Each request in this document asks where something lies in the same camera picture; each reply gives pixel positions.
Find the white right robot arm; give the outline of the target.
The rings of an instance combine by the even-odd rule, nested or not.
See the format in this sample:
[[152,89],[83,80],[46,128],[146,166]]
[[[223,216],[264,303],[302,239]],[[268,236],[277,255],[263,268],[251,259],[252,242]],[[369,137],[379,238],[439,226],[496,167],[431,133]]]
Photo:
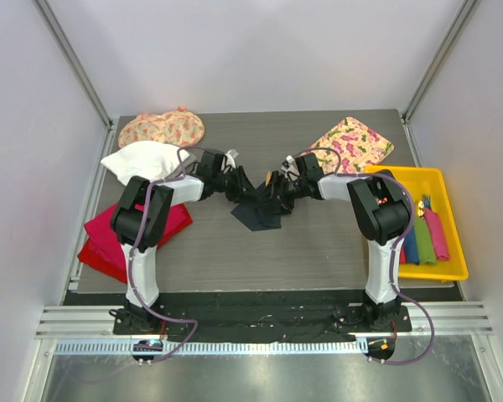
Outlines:
[[265,214],[291,214],[294,202],[301,198],[351,204],[357,226],[368,243],[368,277],[361,318],[370,330],[382,330],[401,308],[400,249],[413,216],[407,190],[389,169],[363,174],[313,173],[293,180],[271,173],[257,189],[259,208]]

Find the dark blue paper napkin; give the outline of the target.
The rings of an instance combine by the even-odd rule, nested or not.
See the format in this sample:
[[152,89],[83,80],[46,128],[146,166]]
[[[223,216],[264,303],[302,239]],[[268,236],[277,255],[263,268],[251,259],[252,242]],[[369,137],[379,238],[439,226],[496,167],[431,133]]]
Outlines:
[[265,216],[257,208],[257,201],[262,198],[264,182],[255,189],[256,200],[251,203],[237,204],[231,214],[251,231],[280,229],[282,227],[281,216]]

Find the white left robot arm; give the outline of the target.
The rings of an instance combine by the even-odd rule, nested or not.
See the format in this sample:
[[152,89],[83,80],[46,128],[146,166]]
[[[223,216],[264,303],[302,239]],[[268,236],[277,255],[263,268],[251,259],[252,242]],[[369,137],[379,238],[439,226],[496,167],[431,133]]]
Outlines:
[[155,308],[160,296],[156,252],[173,206],[203,201],[214,193],[223,193],[237,204],[250,200],[254,192],[242,167],[220,171],[201,168],[197,173],[153,181],[132,177],[111,218],[127,273],[126,301],[118,312],[130,317],[142,333],[160,328],[162,313]]

